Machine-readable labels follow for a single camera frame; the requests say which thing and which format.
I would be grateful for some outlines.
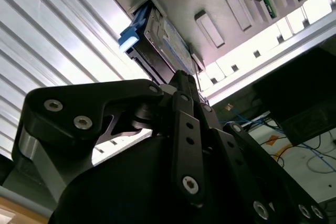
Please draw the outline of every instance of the hole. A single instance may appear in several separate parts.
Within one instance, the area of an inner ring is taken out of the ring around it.
[[[283,43],[285,41],[282,35],[280,35],[279,37],[277,37],[277,39],[278,39],[279,44],[281,44],[281,43]]]
[[[53,109],[57,109],[58,108],[58,104],[56,102],[52,102],[51,104],[49,104],[49,107],[51,107]]]
[[[261,54],[260,54],[260,52],[257,50],[257,51],[255,51],[255,52],[253,52],[253,54],[254,54],[254,56],[256,57],[256,58],[258,58],[259,56],[261,56]]]
[[[239,159],[236,159],[236,163],[237,165],[243,165],[242,161],[240,161]]]
[[[191,123],[187,123],[187,127],[191,130],[194,128],[194,126]]]
[[[233,143],[231,143],[231,142],[227,142],[227,144],[231,147],[231,148],[233,148],[233,147],[235,147],[235,145],[233,144]]]
[[[187,137],[187,142],[191,145],[195,144],[194,140],[192,140],[190,137]]]
[[[237,65],[233,65],[231,66],[233,72],[237,72],[239,70],[239,68],[237,67]]]
[[[190,189],[195,188],[195,184],[194,184],[194,182],[192,182],[191,180],[188,180],[188,181],[187,181],[187,185],[188,185],[188,187],[189,187]]]
[[[84,119],[80,119],[78,121],[78,123],[81,124],[81,125],[87,125],[88,124],[88,122],[86,120],[84,120]]]
[[[216,84],[216,83],[218,82],[218,81],[216,80],[216,78],[211,78],[210,80],[211,80],[212,84]]]

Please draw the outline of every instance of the wire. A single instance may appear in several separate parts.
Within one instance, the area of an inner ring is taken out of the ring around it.
[[[328,165],[334,172],[336,172],[336,169],[334,167],[332,167],[327,161],[325,161],[323,159],[323,157],[320,157],[319,154],[323,155],[322,153],[320,153],[319,151],[316,151],[314,149],[312,149],[311,147],[309,147],[307,144],[302,144],[303,146],[307,147],[308,149],[310,149],[316,157],[318,157],[319,159],[321,159],[326,165]]]
[[[313,148],[313,147],[311,147],[311,146],[309,146],[309,145],[306,145],[306,146],[308,146],[309,148],[311,148],[311,149],[317,151],[317,149],[320,148],[320,146],[321,146],[321,135],[319,135],[319,145],[318,145],[316,148]]]
[[[273,130],[275,130],[275,131],[277,131],[277,132],[279,132],[279,133],[281,133],[281,134],[284,134],[284,132],[282,131],[281,128],[276,127],[276,126],[271,126],[271,125],[269,125],[267,122],[265,122],[263,119],[258,119],[258,120],[255,120],[255,121],[251,121],[251,120],[249,120],[249,119],[243,117],[242,115],[240,115],[240,114],[238,113],[238,111],[237,111],[235,108],[231,108],[231,111],[232,111],[237,117],[239,117],[241,120],[243,120],[244,122],[247,122],[247,123],[255,123],[255,124],[259,124],[259,125],[264,125],[264,126],[267,126],[267,127],[271,128],[271,129],[273,129]]]
[[[272,157],[277,157],[278,158],[278,160],[279,159],[281,159],[282,160],[282,168],[285,166],[285,160],[282,158],[282,157],[279,157],[278,155],[275,155],[275,154],[269,154],[270,156],[272,156]]]
[[[306,145],[306,144],[302,144],[302,145],[303,145],[303,146],[290,146],[290,147],[284,149],[284,150],[280,153],[277,162],[279,162],[279,159],[281,158],[281,156],[282,156],[287,150],[289,150],[289,149],[291,149],[291,148],[294,148],[294,147],[304,148],[304,149],[311,150],[311,151],[315,154],[315,157],[319,157],[319,158],[320,158],[326,165],[328,165],[328,166],[333,170],[332,172],[336,172],[336,170],[334,169],[334,167],[332,167],[327,161],[325,161],[322,157],[320,157],[320,155],[325,155],[325,156],[328,156],[328,157],[331,157],[331,156],[326,155],[326,154],[322,154],[321,152],[312,149],[310,146],[308,146],[308,145]]]
[[[277,139],[267,140],[267,141],[261,143],[260,145],[264,145],[264,144],[267,144],[267,143],[269,143],[269,142],[273,142],[273,141],[276,141],[276,140],[279,140],[279,139],[285,139],[285,138],[287,138],[287,137],[286,137],[286,136],[283,136],[283,137],[279,137],[279,138],[277,138]]]
[[[330,156],[330,155],[327,155],[327,153],[332,152],[332,151],[334,151],[334,150],[336,150],[336,148],[332,149],[331,151],[321,153],[320,155],[323,155],[323,156],[332,158],[333,160],[336,160],[335,157],[332,157],[332,156]],[[319,174],[329,174],[329,173],[333,173],[333,172],[334,172],[334,171],[330,171],[330,172],[321,172],[321,171],[318,171],[318,170],[315,170],[315,169],[311,168],[311,166],[309,165],[309,163],[310,163],[314,158],[316,158],[316,156],[311,157],[311,158],[308,159],[308,161],[306,162],[306,166],[307,166],[308,170],[310,170],[310,171],[313,172],[313,173],[319,173]]]

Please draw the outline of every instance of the bolt head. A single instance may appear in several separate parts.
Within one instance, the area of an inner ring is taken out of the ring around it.
[[[208,105],[204,105],[204,108],[205,108],[205,110],[206,110],[207,112],[211,112],[211,111],[212,111],[211,107],[208,106]]]
[[[57,100],[47,100],[44,102],[44,107],[49,110],[49,111],[53,111],[53,112],[58,112],[61,111],[63,109],[63,105],[60,101]]]
[[[80,130],[88,130],[92,127],[92,121],[87,116],[80,115],[74,119],[74,125]]]
[[[192,177],[185,176],[182,180],[182,184],[184,188],[188,191],[188,193],[195,195],[198,193],[199,188],[198,188],[198,183],[196,180]]]
[[[183,99],[184,101],[189,101],[189,98],[186,97],[185,95],[181,94],[181,97],[182,97],[182,99]]]
[[[236,132],[241,132],[241,128],[237,125],[233,125],[232,128],[236,131]]]
[[[152,90],[155,93],[158,93],[158,89],[154,86],[149,86],[149,89]]]

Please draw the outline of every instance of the wooden surface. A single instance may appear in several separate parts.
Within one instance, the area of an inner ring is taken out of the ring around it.
[[[47,224],[48,219],[8,199],[0,197],[0,208],[15,213],[12,224]]]

